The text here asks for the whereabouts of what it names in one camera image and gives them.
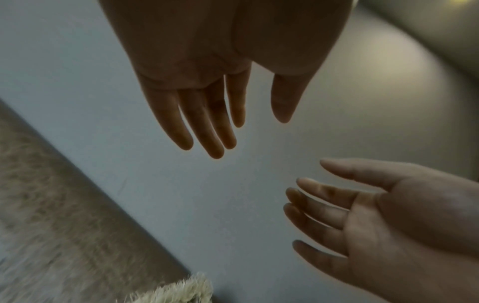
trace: white wall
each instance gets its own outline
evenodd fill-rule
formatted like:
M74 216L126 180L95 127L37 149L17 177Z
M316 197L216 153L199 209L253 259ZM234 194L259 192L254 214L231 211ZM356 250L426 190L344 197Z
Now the white wall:
M297 258L282 213L298 176L342 184L323 156L479 168L479 91L358 7L288 125L255 67L246 126L223 160L178 150L147 108L95 2L3 0L0 97L227 303L373 302Z

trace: finger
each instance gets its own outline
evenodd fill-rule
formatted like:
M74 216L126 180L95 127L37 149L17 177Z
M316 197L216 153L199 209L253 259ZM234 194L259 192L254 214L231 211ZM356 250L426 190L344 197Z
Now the finger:
M313 219L336 229L343 229L348 217L347 211L315 201L294 188L288 188L286 195L294 206Z
M223 145L232 149L236 146L236 137L233 133L225 104L225 81L223 77L204 89L206 108L211 123Z
M299 230L311 239L332 251L348 255L342 231L314 221L290 203L284 206L284 213Z
M293 242L293 248L303 259L323 273L344 283L357 285L347 258L332 256L299 240Z
M196 89L180 89L180 107L191 129L206 152L214 158L223 157L225 150L216 137L205 110L205 96Z
M324 185L308 178L300 178L296 183L306 193L345 209L350 209L360 194L360 191Z
M145 87L143 91L153 114L166 134L181 149L191 149L193 138L181 117L176 91L152 90Z
M238 74L225 76L231 119L236 127L242 127L246 117L246 87L249 81L249 74L251 74L251 64L246 70Z
M273 114L281 123L291 120L308 83L316 71L300 76L274 75L271 88L271 107Z
M423 170L414 164L367 159L323 159L321 166L341 178L381 187L386 191Z

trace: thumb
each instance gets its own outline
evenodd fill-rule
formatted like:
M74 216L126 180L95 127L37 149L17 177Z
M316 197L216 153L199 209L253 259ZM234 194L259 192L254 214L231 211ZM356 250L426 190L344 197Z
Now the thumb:
M304 90L315 73L316 70L297 76L274 75L271 88L271 107L279 122L288 123L291 120Z

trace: dark ceiling edge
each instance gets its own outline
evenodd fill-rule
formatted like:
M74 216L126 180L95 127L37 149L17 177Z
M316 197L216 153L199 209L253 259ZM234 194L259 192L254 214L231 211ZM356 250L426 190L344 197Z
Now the dark ceiling edge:
M428 51L436 55L440 60L445 62L446 64L450 65L453 67L459 74L461 74L464 78L467 80L471 81L472 84L478 85L479 84L479 78L473 75L471 72L463 69L460 65L458 65L454 60L451 60L449 57L446 55L442 54L440 51L438 51L434 46L430 45L426 41L422 40L419 36L414 34L410 29L408 29L406 26L404 26L403 23L401 23L399 20L394 18L393 16L389 15L386 12L383 12L379 9L376 9L375 7L367 4L367 2L359 1L358 5L361 5L365 7L366 9L372 11L382 19L384 19L387 23L399 28L406 34L408 34L410 37L413 39L419 41Z

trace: brown floor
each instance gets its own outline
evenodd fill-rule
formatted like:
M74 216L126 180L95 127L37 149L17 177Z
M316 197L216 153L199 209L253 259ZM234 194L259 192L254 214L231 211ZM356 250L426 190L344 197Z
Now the brown floor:
M0 302L123 302L187 274L0 104Z

